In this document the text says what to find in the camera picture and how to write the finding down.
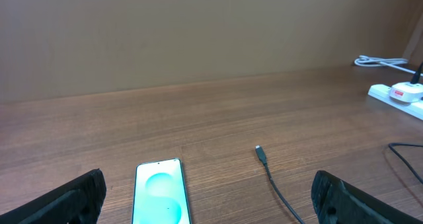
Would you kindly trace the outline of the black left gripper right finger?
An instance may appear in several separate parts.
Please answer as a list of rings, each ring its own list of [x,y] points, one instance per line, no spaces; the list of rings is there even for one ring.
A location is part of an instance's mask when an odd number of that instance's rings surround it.
[[[319,223],[422,224],[324,170],[314,177],[311,200]]]

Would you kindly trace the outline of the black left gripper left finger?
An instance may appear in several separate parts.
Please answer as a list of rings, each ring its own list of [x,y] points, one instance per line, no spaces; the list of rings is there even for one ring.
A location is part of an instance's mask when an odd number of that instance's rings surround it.
[[[93,169],[66,184],[1,215],[2,224],[84,223],[98,221],[106,197],[100,169]]]

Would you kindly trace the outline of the Galaxy smartphone cyan screen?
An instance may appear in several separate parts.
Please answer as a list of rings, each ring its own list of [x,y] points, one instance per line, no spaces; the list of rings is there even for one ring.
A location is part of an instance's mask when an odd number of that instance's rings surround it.
[[[179,158],[136,167],[132,224],[192,224]]]

